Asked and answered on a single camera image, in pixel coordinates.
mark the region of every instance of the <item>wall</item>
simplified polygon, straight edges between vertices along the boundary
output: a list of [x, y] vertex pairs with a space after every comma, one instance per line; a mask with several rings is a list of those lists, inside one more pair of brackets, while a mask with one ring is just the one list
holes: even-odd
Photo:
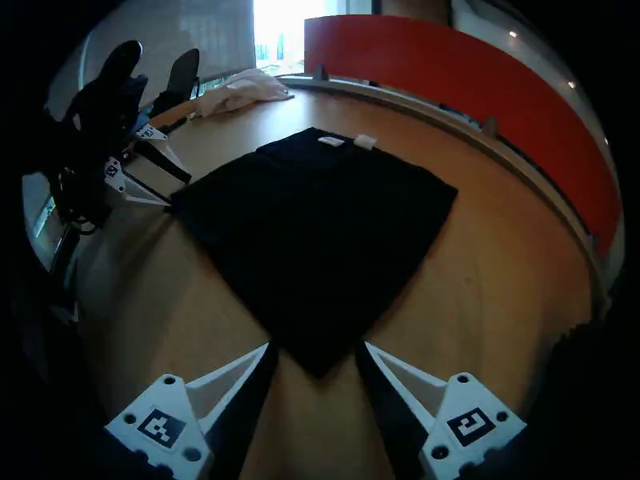
[[381, 0], [382, 14], [449, 25], [449, 0]]
[[[560, 56], [530, 28], [500, 9], [482, 0], [452, 0], [453, 26], [456, 30], [479, 38], [499, 48], [531, 68], [549, 84], [570, 105], [580, 117], [585, 128], [598, 145], [605, 159], [618, 192], [618, 176], [609, 146], [606, 143], [602, 125], [585, 93], [581, 91], [578, 78], [571, 72]], [[517, 37], [510, 36], [510, 31]], [[572, 89], [567, 83], [575, 82]], [[625, 255], [624, 214], [618, 218], [618, 226], [610, 252], [604, 258], [602, 267], [607, 284], [610, 286], [618, 276]]]

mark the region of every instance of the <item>black cloth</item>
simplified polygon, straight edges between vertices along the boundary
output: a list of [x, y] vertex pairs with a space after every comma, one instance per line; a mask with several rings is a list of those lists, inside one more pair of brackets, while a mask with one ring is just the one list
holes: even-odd
[[276, 343], [321, 377], [419, 268], [457, 192], [309, 128], [180, 190], [173, 209]]

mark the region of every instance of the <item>white plastic mount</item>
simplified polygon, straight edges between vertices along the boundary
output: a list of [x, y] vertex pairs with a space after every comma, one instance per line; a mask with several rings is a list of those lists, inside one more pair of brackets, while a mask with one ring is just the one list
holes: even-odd
[[526, 424], [468, 373], [447, 382], [367, 342], [386, 380], [428, 433], [419, 454], [425, 478], [453, 480], [503, 448]]
[[126, 448], [144, 454], [149, 464], [170, 469], [174, 478], [202, 478], [213, 461], [206, 435], [268, 346], [189, 383], [164, 374], [105, 428]]
[[136, 182], [122, 170], [122, 164], [113, 157], [105, 164], [105, 183], [116, 190], [128, 202], [168, 206], [169, 203], [149, 187]]

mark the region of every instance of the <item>black chair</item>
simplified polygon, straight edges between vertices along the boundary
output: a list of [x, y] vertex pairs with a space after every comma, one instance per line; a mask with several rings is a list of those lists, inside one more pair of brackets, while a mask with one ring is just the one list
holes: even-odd
[[200, 79], [198, 67], [200, 66], [200, 50], [193, 48], [182, 54], [171, 67], [169, 82], [166, 90], [160, 93], [154, 101], [150, 117], [160, 115], [176, 105], [186, 102], [191, 98], [194, 86], [197, 87], [196, 95], [200, 94]]

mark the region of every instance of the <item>white cloth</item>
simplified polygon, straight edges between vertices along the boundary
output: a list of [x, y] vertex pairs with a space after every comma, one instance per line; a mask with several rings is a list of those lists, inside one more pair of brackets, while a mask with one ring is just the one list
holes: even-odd
[[276, 78], [252, 68], [229, 78], [208, 90], [196, 103], [196, 114], [206, 117], [219, 112], [236, 110], [253, 102], [287, 100], [293, 95]]

